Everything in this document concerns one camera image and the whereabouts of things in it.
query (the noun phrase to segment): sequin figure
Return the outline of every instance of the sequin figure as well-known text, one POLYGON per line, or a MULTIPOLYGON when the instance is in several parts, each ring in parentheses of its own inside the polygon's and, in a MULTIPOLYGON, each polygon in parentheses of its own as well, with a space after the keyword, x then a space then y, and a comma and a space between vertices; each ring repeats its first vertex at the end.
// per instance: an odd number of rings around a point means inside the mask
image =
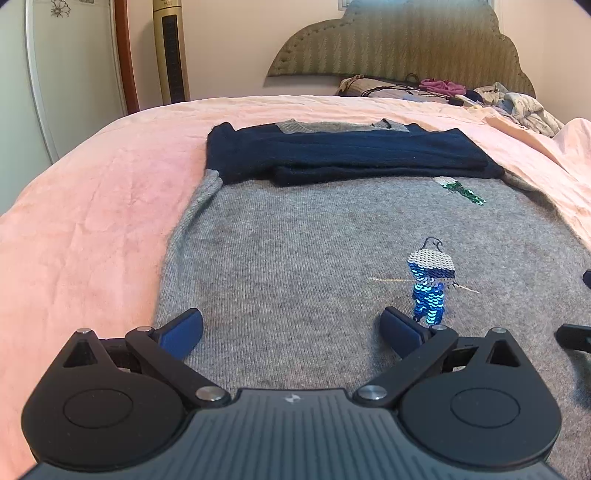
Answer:
POLYGON ((445 288, 454 284, 456 278, 456 267, 452 258, 440 250, 441 246, 441 240, 429 237, 421 249, 408 257, 408 266, 415 278, 414 319, 420 322, 425 318, 429 326, 441 323, 445 312, 445 288), (426 248, 429 240, 433 240, 436 250, 426 248))

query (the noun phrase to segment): navy blue sweater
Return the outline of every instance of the navy blue sweater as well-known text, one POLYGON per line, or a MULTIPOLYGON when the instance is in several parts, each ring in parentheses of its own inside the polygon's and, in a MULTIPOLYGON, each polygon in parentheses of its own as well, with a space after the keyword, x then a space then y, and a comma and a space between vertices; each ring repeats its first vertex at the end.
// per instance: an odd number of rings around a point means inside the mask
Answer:
POLYGON ((207 168, 226 184, 270 179, 278 186, 383 176, 500 178, 504 174, 459 129, 285 134, 275 124, 214 127, 207 168))

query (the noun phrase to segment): tufted headboard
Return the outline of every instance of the tufted headboard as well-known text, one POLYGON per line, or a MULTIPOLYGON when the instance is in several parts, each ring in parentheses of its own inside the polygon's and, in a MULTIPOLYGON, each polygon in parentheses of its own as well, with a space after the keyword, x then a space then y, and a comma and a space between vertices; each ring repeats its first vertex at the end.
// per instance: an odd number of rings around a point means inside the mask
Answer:
POLYGON ((268 76, 362 74, 402 81, 411 73, 469 89, 501 82, 535 96, 486 0, 354 0, 342 19, 292 36, 268 76))

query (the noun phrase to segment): pile of clothes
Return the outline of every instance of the pile of clothes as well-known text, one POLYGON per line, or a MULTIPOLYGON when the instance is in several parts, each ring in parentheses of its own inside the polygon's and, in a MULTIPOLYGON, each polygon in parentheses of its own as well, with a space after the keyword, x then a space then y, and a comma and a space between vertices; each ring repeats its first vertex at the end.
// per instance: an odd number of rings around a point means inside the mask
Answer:
POLYGON ((397 98, 458 106, 490 106, 512 122, 548 137, 555 136, 564 127, 538 100, 524 93, 510 92, 499 82, 469 90, 466 86, 449 80, 419 81, 414 74, 408 75, 403 82, 386 82, 356 75, 343 80, 339 95, 397 98))
POLYGON ((510 92, 499 82, 475 91, 485 105, 497 107, 501 114, 508 114, 515 122, 534 132, 553 137, 564 127, 538 100, 524 93, 510 92))

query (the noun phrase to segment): pink bedsheet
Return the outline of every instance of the pink bedsheet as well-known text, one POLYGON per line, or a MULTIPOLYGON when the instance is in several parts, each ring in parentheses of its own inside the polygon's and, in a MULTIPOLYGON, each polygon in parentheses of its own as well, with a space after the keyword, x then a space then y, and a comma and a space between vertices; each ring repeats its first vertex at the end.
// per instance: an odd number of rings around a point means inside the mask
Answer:
POLYGON ((489 108, 310 96, 200 100, 120 119, 31 182, 0 218, 0 478, 34 463, 20 413, 72 332, 91 326, 115 337, 151 322, 167 238, 203 176, 211 128, 290 118, 458 127, 545 191, 591 248, 586 120, 549 139, 489 108))

